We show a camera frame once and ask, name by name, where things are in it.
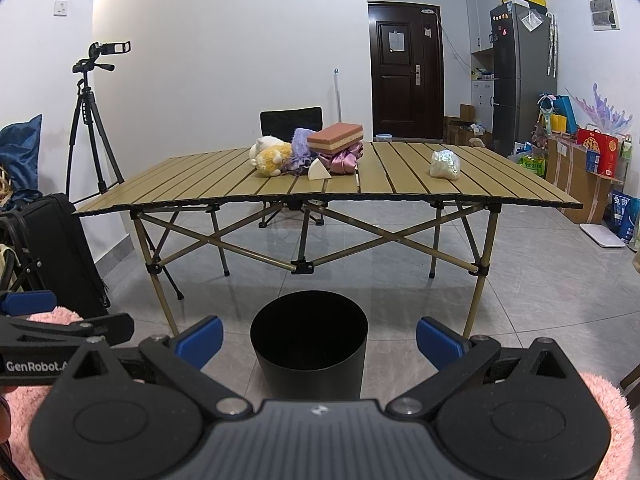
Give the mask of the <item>white floor scale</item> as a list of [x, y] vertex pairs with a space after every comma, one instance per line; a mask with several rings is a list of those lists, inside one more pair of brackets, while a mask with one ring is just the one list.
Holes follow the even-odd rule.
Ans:
[[606, 226], [594, 223], [581, 223], [580, 230], [602, 248], [624, 248], [626, 243]]

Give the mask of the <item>purple fabric pouch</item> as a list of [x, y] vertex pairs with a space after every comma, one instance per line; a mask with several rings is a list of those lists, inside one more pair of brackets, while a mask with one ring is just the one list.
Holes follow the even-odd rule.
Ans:
[[317, 154], [311, 151], [308, 138], [314, 134], [314, 130], [306, 128], [296, 128], [291, 142], [292, 154], [282, 169], [285, 174], [308, 174], [308, 170]]

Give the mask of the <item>cardboard box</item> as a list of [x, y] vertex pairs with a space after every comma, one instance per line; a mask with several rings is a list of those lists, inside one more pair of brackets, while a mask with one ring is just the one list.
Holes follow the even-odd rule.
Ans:
[[622, 181], [588, 171], [587, 154], [584, 146], [562, 136], [550, 136], [546, 180], [582, 204], [582, 208], [561, 208], [571, 222], [599, 224], [612, 189]]

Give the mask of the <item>dark wooden door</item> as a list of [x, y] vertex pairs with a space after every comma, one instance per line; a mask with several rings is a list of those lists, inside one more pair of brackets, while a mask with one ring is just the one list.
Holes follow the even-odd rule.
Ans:
[[368, 10], [373, 133], [441, 139], [445, 85], [439, 7], [374, 2]]

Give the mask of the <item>pink fluffy sleeve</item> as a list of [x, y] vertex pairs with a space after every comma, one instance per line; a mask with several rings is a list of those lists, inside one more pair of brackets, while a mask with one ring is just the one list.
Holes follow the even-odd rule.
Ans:
[[610, 426], [608, 452], [602, 460], [596, 479], [626, 480], [634, 454], [634, 420], [631, 410], [620, 390], [604, 377], [584, 372], [581, 372], [580, 376]]

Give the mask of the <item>blue shopping bag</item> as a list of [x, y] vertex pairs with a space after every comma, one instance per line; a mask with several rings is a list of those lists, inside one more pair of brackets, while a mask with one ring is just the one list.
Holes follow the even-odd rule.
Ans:
[[556, 96], [552, 114], [552, 130], [558, 133], [568, 133], [571, 136], [577, 133], [573, 105], [569, 96]]

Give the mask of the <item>iridescent plastic bag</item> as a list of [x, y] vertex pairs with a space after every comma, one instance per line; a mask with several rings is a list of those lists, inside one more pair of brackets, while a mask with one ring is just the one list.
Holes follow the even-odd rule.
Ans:
[[433, 178], [458, 180], [461, 162], [459, 156], [451, 150], [434, 151], [431, 158], [430, 176]]

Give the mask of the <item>pink satin bonnet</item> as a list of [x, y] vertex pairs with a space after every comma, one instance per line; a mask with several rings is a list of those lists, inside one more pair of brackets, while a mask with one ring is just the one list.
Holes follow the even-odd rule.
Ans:
[[329, 174], [356, 174], [362, 155], [363, 144], [358, 142], [334, 155], [320, 154], [318, 159], [329, 171]]

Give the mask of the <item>white wall cabinet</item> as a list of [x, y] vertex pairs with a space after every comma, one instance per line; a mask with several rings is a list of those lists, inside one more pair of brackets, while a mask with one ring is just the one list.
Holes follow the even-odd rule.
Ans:
[[490, 11], [501, 6], [501, 0], [465, 0], [468, 9], [471, 52], [492, 48]]

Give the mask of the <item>folding camping table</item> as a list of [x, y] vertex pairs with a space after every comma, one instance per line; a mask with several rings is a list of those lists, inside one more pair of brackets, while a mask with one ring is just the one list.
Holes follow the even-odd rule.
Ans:
[[[262, 177], [245, 148], [171, 157], [106, 193], [84, 200], [81, 217], [126, 212], [134, 224], [143, 262], [171, 330], [177, 327], [160, 274], [191, 252], [213, 246], [293, 274], [311, 274], [319, 266], [378, 246], [395, 243], [446, 262], [476, 279], [463, 333], [469, 335], [489, 274], [498, 218], [503, 206], [582, 209], [579, 200], [530, 170], [488, 150], [455, 145], [461, 174], [449, 181], [431, 175], [436, 143], [369, 142], [354, 174], [321, 181], [286, 174]], [[432, 220], [399, 231], [331, 208], [351, 202], [419, 202], [434, 208]], [[300, 234], [294, 260], [283, 261], [255, 249], [226, 242], [226, 236], [267, 220], [285, 208], [330, 218], [370, 234], [367, 242], [312, 260], [306, 257], [308, 234]]]

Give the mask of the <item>black folding chair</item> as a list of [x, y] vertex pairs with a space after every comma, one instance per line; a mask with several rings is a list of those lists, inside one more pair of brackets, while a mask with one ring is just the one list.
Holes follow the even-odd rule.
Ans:
[[320, 131], [323, 128], [320, 106], [296, 108], [295, 110], [264, 110], [259, 115], [263, 136], [292, 142], [296, 128]]

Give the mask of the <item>orange layered sponge block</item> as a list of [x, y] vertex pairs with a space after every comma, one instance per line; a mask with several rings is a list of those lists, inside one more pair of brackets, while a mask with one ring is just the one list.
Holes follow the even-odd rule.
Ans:
[[310, 134], [307, 143], [311, 151], [334, 155], [350, 148], [363, 139], [363, 126], [337, 122], [318, 132]]

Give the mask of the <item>black round trash bin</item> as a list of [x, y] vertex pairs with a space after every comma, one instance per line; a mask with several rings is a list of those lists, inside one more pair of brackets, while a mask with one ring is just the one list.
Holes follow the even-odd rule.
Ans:
[[360, 398], [367, 315], [337, 292], [300, 290], [272, 300], [250, 324], [250, 342], [277, 400]]

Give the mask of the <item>white mop stick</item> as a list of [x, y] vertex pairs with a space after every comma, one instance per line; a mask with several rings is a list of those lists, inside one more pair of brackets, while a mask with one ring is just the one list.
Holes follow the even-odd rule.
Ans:
[[334, 83], [334, 92], [335, 92], [335, 101], [336, 101], [336, 112], [337, 112], [337, 121], [343, 121], [343, 109], [342, 109], [342, 97], [341, 97], [341, 88], [340, 88], [340, 69], [335, 67], [333, 70], [333, 83]]

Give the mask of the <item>white yellow plush toy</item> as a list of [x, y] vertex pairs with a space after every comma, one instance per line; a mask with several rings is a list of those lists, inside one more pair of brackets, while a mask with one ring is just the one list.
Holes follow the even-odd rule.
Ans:
[[261, 136], [250, 148], [250, 163], [258, 174], [277, 177], [292, 157], [292, 144], [275, 136]]

